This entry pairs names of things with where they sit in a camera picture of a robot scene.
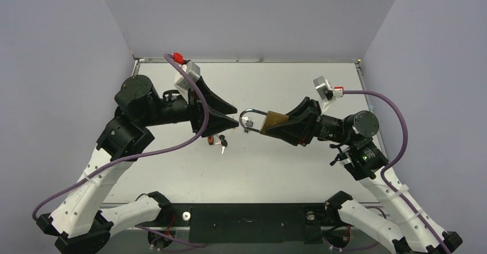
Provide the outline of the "large brass padlock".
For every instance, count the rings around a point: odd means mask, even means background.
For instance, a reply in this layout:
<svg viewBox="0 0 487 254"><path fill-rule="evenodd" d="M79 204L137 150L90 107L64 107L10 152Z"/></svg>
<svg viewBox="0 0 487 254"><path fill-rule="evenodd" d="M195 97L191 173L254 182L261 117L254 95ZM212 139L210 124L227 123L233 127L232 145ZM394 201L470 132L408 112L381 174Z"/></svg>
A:
<svg viewBox="0 0 487 254"><path fill-rule="evenodd" d="M248 125L248 122L251 122L249 117L246 115L249 113L259 114L264 116L264 121L259 129L253 127L253 125ZM289 116L281 113L277 113L275 111L262 111L257 109L246 109L242 111L239 115L239 123L243 127L244 131L248 132L256 132L259 134L267 135L267 130L274 126L283 124L289 120Z"/></svg>

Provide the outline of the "black key bunch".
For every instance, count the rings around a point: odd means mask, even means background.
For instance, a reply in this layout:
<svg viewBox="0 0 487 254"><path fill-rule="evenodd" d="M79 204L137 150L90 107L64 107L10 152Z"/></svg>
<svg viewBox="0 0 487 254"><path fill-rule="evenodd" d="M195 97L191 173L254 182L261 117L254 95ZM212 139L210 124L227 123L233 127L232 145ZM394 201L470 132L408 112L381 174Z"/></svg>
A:
<svg viewBox="0 0 487 254"><path fill-rule="evenodd" d="M226 140L226 136L224 134L216 134L217 141L214 143L215 145L221 147L221 154L225 153L225 149L228 147L228 141Z"/></svg>

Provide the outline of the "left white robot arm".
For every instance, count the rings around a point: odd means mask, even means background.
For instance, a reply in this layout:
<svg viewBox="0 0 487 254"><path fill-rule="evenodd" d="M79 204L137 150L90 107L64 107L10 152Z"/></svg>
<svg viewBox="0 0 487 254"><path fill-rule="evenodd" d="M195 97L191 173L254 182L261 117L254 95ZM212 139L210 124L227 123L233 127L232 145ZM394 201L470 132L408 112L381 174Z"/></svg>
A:
<svg viewBox="0 0 487 254"><path fill-rule="evenodd" d="M135 201L103 209L103 201L122 174L154 140L151 126L189 122L200 137L236 128L237 108L213 93L203 78L195 82L208 104L209 122L195 90L186 95L168 90L158 95L145 75L126 79L115 96L117 109L97 139L91 159L63 203L53 212L38 215L37 226L56 237L61 253L97 253L115 234L144 222L165 225L171 203L160 192L143 194Z"/></svg>

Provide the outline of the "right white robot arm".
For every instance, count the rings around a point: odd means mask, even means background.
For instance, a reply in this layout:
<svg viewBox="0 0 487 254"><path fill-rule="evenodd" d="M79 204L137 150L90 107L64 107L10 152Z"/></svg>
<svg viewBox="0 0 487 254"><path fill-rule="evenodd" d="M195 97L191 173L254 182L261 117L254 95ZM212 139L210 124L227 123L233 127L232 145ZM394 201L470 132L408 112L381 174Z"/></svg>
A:
<svg viewBox="0 0 487 254"><path fill-rule="evenodd" d="M328 141L338 151L334 163L340 163L390 216L385 219L340 191L324 204L328 222L353 225L391 253L453 253L461 237L438 225L411 197L373 142L378 130L378 119L369 111L339 119L323 114L316 100L304 98L287 114L269 111L260 132L294 146L313 139Z"/></svg>

